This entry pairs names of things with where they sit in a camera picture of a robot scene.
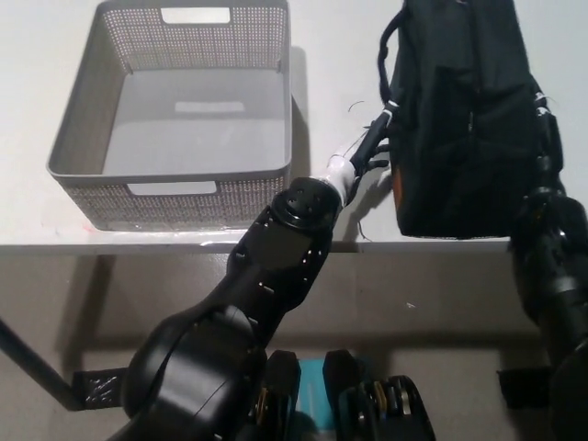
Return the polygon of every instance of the black backpack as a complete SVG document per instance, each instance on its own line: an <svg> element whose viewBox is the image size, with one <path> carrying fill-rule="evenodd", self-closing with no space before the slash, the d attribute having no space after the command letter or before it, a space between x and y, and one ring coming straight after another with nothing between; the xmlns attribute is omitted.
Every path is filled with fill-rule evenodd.
<svg viewBox="0 0 588 441"><path fill-rule="evenodd" d="M399 51L389 84L387 42ZM380 42L380 94L399 105L390 163L401 232L509 235L548 156L563 166L557 121L529 72L513 0L405 0Z"/></svg>

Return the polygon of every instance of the gray plastic basket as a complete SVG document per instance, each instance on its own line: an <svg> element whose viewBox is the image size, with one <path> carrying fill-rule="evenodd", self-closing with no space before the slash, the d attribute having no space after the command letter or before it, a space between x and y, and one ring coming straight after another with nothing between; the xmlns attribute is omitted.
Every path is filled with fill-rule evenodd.
<svg viewBox="0 0 588 441"><path fill-rule="evenodd" d="M94 225L250 223L288 182L286 0L102 3L48 164Z"/></svg>

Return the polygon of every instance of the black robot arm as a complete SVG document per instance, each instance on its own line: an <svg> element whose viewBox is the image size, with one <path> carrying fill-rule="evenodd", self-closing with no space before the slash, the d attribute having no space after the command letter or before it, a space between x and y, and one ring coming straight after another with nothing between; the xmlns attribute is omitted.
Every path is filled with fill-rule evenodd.
<svg viewBox="0 0 588 441"><path fill-rule="evenodd" d="M295 179L232 250L227 274L198 305L165 319L132 359L122 403L130 422L110 441L233 440L257 397L266 346L300 305L329 254L337 216L386 137L396 105Z"/></svg>
<svg viewBox="0 0 588 441"><path fill-rule="evenodd" d="M582 204L566 196L559 180L563 154L557 121L540 93L537 117L539 184L514 222L514 279L553 367L554 435L559 441L581 441L588 439L588 221Z"/></svg>

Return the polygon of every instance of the metal bar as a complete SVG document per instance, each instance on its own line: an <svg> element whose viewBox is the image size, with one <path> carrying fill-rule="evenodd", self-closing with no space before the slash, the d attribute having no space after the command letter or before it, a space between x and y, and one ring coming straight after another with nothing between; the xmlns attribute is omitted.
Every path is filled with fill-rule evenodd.
<svg viewBox="0 0 588 441"><path fill-rule="evenodd" d="M2 320L0 320L0 350L65 409L68 411L82 411L84 409L84 405L75 395L74 389Z"/></svg>

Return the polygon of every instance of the white tabletop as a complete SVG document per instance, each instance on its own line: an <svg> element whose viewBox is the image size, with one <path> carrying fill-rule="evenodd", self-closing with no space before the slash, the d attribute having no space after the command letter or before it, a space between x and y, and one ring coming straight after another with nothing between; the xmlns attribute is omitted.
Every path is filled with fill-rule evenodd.
<svg viewBox="0 0 588 441"><path fill-rule="evenodd" d="M46 171L97 3L20 0L2 7L0 252L228 252L243 232L100 232ZM559 117L564 184L588 206L588 2L516 4L534 74ZM309 129L311 171L320 170L333 150L379 113L379 35L400 6L401 0L290 0L292 88ZM391 60L395 40L390 41ZM349 111L357 101L362 102ZM294 148L300 155L300 146ZM403 237L390 193L370 195L342 215L335 251L504 249L505 240Z"/></svg>

